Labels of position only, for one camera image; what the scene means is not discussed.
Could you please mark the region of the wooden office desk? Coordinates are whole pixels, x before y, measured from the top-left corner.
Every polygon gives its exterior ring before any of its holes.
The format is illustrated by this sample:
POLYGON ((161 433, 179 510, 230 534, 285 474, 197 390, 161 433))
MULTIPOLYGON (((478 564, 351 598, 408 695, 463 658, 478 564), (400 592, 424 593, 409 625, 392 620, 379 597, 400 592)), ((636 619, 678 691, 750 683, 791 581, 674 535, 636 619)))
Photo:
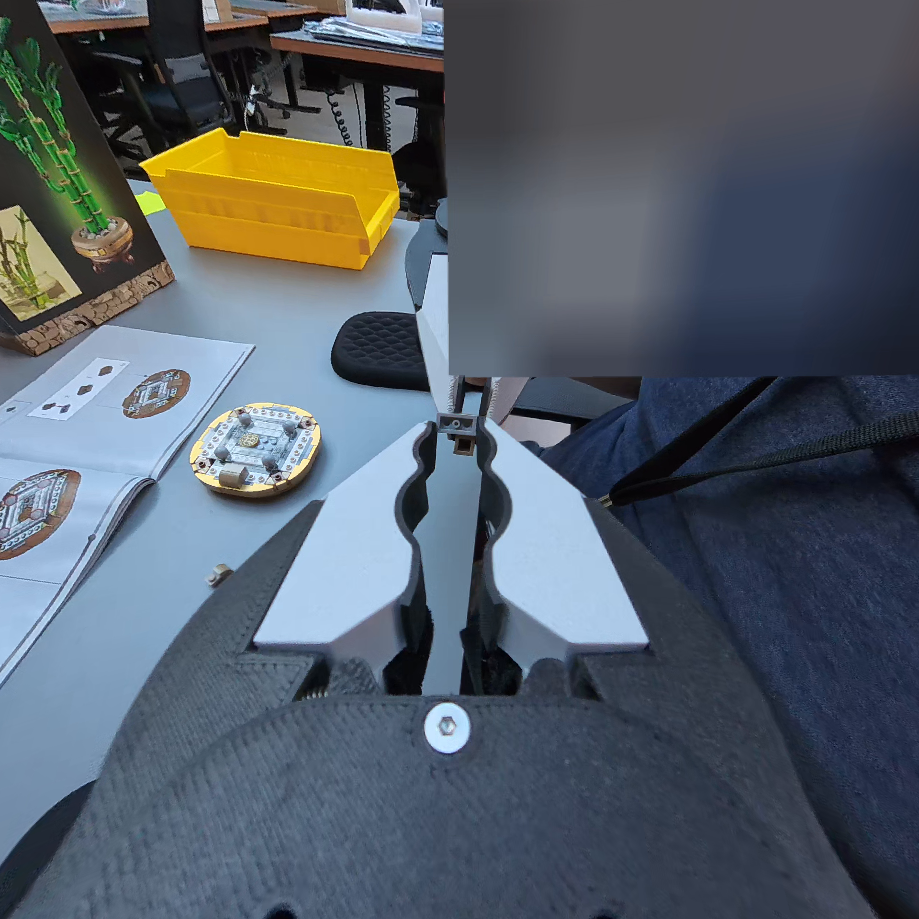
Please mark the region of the wooden office desk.
POLYGON ((306 75, 323 68, 363 85, 364 137, 372 150, 385 148, 383 87, 415 89, 418 137, 434 144, 445 162, 443 57, 335 43, 302 31, 274 33, 269 40, 276 51, 300 55, 306 75))
MULTIPOLYGON (((145 16, 85 16, 63 6, 51 7, 42 4, 39 6, 52 29, 52 33, 55 35, 88 34, 120 29, 146 29, 149 27, 149 19, 145 16)), ((268 25, 269 19, 267 17, 234 13, 231 20, 206 24, 204 29, 207 33, 214 35, 243 29, 259 29, 268 25)))

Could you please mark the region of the papers on desk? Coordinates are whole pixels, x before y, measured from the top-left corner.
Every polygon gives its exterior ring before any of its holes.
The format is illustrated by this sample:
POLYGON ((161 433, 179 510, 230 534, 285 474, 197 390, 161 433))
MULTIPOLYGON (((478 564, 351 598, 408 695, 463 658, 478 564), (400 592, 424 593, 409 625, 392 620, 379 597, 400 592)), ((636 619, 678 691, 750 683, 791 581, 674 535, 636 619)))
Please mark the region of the papers on desk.
POLYGON ((361 44, 368 47, 391 47, 414 52, 442 55, 444 38, 442 29, 434 31, 406 32, 398 29, 384 29, 366 26, 344 17, 328 17, 320 21, 305 22, 302 32, 324 40, 338 43, 361 44))

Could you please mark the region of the small dark grey lego piece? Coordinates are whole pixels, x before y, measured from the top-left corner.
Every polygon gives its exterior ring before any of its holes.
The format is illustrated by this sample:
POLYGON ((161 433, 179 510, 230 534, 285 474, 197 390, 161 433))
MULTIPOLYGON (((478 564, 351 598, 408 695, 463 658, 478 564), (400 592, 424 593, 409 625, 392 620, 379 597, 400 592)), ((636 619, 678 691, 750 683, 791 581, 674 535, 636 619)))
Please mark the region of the small dark grey lego piece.
POLYGON ((478 417, 463 413, 437 415, 437 432, 453 443, 453 453, 473 457, 477 442, 478 417))

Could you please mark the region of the blue hooded sweatshirt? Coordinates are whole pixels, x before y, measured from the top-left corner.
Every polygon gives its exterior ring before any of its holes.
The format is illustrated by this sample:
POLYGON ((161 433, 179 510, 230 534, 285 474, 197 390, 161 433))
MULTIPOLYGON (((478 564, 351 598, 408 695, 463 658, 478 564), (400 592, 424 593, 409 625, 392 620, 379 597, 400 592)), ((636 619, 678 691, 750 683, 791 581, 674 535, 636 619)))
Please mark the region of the blue hooded sweatshirt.
MULTIPOLYGON (((753 379, 578 381, 628 403, 541 457, 600 499, 753 379)), ((915 375, 777 378, 675 474, 917 408, 915 375)), ((917 439, 723 475, 612 512, 727 627, 879 917, 917 917, 917 439)))

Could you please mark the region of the black office chair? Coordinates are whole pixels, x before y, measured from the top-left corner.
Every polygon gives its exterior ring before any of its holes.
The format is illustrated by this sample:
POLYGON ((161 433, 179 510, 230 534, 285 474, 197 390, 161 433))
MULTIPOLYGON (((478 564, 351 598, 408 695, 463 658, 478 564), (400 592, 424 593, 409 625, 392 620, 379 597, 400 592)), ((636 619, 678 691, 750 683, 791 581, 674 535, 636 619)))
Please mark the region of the black office chair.
POLYGON ((214 67, 201 2, 149 1, 144 56, 94 49, 121 93, 115 109, 140 129, 153 155, 216 129, 237 126, 231 98, 214 67))

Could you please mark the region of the black quilted wrist rest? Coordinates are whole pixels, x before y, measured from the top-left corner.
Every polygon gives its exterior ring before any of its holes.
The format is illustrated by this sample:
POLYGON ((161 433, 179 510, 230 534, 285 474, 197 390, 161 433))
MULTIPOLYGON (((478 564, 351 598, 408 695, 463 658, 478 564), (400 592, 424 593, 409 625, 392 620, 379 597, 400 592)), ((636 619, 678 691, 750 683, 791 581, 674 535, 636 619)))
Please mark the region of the black quilted wrist rest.
POLYGON ((345 381, 430 391, 414 314, 368 312, 349 317, 337 333, 330 361, 345 381))

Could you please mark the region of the black hoodie drawstring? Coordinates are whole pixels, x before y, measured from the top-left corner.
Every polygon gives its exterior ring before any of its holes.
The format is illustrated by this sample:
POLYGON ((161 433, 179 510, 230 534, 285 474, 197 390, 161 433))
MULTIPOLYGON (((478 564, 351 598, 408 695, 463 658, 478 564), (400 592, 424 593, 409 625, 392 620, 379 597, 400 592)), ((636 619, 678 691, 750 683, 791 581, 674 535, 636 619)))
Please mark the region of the black hoodie drawstring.
POLYGON ((918 437, 918 411, 911 409, 773 451, 744 463, 686 475, 675 474, 775 383, 775 377, 755 378, 737 394, 717 405, 681 432, 645 463, 618 480, 609 492, 599 499, 601 506, 606 509, 626 506, 676 493, 723 475, 822 460, 861 450, 912 442, 918 437))

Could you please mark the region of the black bamboo lego set box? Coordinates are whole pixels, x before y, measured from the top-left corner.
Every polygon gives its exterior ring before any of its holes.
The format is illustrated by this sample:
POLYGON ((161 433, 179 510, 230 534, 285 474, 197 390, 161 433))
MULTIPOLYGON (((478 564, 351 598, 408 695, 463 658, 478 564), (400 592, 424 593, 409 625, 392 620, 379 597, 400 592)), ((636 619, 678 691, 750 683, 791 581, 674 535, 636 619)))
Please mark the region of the black bamboo lego set box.
POLYGON ((40 6, 1 9, 1 341, 37 357, 175 274, 40 6))

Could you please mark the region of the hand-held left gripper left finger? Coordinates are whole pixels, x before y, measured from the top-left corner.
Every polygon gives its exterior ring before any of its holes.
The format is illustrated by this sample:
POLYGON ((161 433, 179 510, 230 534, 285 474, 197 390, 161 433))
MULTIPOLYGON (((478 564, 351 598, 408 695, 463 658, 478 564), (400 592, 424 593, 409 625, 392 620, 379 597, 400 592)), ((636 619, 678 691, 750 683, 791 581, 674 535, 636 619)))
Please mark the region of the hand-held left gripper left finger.
POLYGON ((390 694, 421 694, 433 637, 415 530, 436 426, 418 424, 332 489, 254 634, 254 662, 357 659, 390 694))

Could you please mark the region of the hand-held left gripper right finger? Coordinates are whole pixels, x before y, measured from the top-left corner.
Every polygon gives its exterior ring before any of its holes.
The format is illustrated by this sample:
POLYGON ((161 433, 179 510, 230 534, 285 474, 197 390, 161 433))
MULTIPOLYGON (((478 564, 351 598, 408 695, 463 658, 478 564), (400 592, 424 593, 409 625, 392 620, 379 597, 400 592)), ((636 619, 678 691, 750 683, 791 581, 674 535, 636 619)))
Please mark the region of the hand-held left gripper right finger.
POLYGON ((532 668, 642 652, 649 636, 604 542, 602 508, 491 420, 478 420, 482 474, 462 683, 515 694, 532 668))

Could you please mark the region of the open lego instruction booklet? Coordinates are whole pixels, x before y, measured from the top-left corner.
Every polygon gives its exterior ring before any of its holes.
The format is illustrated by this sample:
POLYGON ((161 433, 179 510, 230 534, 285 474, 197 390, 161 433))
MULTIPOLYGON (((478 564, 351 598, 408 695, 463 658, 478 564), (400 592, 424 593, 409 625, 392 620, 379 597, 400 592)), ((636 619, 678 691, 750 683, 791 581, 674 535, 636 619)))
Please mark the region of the open lego instruction booklet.
POLYGON ((2 404, 2 682, 254 348, 106 325, 2 404))

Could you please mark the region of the round lego base build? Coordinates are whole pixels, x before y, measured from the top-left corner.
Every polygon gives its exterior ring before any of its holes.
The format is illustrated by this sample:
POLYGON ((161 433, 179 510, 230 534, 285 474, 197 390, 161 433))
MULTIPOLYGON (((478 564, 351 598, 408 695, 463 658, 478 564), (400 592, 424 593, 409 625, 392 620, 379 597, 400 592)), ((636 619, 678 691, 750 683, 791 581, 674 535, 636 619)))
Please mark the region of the round lego base build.
POLYGON ((320 426, 305 409, 249 402, 207 426, 190 451, 190 468, 213 492, 267 499, 309 477, 321 442, 320 426))

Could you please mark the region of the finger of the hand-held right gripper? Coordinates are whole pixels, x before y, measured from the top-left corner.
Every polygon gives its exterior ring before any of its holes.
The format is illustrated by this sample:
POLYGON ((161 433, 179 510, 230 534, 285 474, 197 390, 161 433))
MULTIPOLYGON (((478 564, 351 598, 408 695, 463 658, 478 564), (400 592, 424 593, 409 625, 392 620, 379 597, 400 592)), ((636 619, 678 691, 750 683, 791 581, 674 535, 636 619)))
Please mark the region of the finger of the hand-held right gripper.
POLYGON ((448 368, 448 257, 433 255, 422 307, 416 314, 431 396, 440 414, 455 411, 458 378, 448 368))

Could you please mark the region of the yellow plastic bin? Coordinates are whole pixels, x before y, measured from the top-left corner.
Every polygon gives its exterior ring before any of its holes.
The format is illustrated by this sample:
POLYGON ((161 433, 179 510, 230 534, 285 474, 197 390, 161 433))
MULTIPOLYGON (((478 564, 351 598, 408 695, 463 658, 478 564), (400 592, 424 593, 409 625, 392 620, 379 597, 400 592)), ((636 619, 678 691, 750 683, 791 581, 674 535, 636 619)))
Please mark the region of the yellow plastic bin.
POLYGON ((400 208, 392 156, 206 133, 142 162, 190 247, 362 270, 400 208))

